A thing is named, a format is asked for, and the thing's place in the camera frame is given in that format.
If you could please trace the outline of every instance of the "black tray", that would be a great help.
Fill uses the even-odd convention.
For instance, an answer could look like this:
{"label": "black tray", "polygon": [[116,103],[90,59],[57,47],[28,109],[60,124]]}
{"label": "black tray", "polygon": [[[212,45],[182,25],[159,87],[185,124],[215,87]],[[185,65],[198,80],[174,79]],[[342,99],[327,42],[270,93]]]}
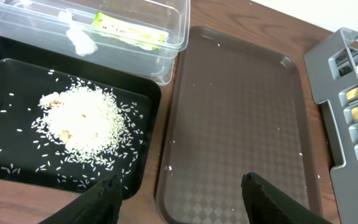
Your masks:
{"label": "black tray", "polygon": [[[52,75],[48,74],[50,70],[54,70]],[[83,164],[61,164],[60,160],[64,161],[67,154],[58,156],[55,152],[64,152],[64,146],[52,143],[43,146],[48,141],[41,139],[41,134],[30,128],[32,122],[43,115],[37,107],[40,97],[54,91],[66,91],[66,86],[70,87],[72,83],[71,79],[76,80],[77,77],[86,83],[90,81],[91,86],[95,84],[103,89],[113,89],[118,104],[137,104],[135,108],[139,114],[129,114],[136,127],[128,127],[132,133],[135,129],[144,133],[134,134],[135,139],[132,140],[131,147],[138,152],[135,161],[132,161],[136,157],[134,151],[126,147],[119,149],[120,154],[128,153],[125,159],[111,156],[116,161],[112,171],[105,170],[104,166],[96,166],[97,169],[93,171],[89,164],[85,164],[84,169]],[[0,111],[7,110],[7,113],[0,113],[0,179],[84,192],[107,174],[113,172],[122,175],[122,169],[130,169],[131,172],[122,178],[122,191],[123,199],[131,197],[142,182],[160,97],[160,88],[150,80],[0,37]],[[33,143],[35,140],[40,141],[40,149],[37,149],[38,144]],[[46,165],[47,170],[35,172],[42,164]],[[7,167],[10,173],[1,167]],[[21,168],[20,174],[17,173],[18,168]],[[72,181],[85,179],[90,181],[86,188]]]}

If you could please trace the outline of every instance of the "rice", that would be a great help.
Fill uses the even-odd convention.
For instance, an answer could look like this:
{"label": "rice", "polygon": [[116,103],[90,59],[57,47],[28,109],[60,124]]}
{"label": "rice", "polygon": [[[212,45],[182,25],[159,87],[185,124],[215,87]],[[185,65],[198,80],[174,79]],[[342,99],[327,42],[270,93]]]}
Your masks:
{"label": "rice", "polygon": [[68,153],[80,162],[95,160],[116,147],[120,134],[126,130],[124,118],[111,95],[98,86],[95,90],[79,86],[45,96],[40,105],[48,110],[39,126],[63,141]]}

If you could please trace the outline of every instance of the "dish rack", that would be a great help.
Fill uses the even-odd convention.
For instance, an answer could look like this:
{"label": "dish rack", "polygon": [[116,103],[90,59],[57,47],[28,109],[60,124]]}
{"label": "dish rack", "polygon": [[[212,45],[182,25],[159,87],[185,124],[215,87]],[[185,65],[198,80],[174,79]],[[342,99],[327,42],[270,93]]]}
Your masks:
{"label": "dish rack", "polygon": [[331,180],[342,223],[358,223],[358,32],[341,28],[305,54],[314,102],[321,105],[335,165]]}

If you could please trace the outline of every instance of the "plastic tray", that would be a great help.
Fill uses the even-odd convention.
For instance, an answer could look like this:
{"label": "plastic tray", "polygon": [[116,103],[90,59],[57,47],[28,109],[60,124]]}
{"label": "plastic tray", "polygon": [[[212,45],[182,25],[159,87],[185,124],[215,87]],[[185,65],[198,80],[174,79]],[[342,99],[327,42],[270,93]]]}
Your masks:
{"label": "plastic tray", "polygon": [[[129,115],[137,126],[129,128],[129,131],[133,133],[135,129],[140,129],[144,134],[134,134],[131,147],[135,150],[130,150],[130,147],[118,149],[120,154],[128,153],[125,159],[113,155],[103,156],[116,161],[112,171],[97,165],[94,165],[96,169],[93,170],[90,164],[61,164],[67,156],[62,155],[64,146],[52,143],[44,146],[48,141],[30,128],[32,122],[43,115],[37,107],[40,97],[54,91],[66,91],[66,86],[72,84],[71,78],[76,80],[77,77],[85,82],[90,81],[92,85],[113,89],[117,103],[137,103],[135,109],[139,110],[139,114]],[[0,37],[0,111],[7,111],[0,113],[0,179],[83,192],[107,174],[114,173],[121,176],[122,186],[126,187],[123,189],[124,198],[128,198],[137,192],[142,181],[159,101],[160,89],[150,80]],[[42,164],[45,164],[47,170],[35,172]],[[90,181],[86,189],[79,187],[78,182],[73,182],[86,182],[85,179]]]}
{"label": "plastic tray", "polygon": [[168,223],[248,223],[248,172],[321,215],[300,74],[288,57],[192,27],[177,77],[156,198]]}

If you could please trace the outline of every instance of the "brown tray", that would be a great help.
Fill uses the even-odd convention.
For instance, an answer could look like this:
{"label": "brown tray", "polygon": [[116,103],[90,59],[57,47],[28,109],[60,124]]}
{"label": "brown tray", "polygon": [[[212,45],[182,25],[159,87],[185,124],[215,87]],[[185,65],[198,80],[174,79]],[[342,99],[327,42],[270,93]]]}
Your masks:
{"label": "brown tray", "polygon": [[248,223],[256,172],[321,215],[298,69],[286,56],[192,27],[180,54],[157,188],[168,223]]}

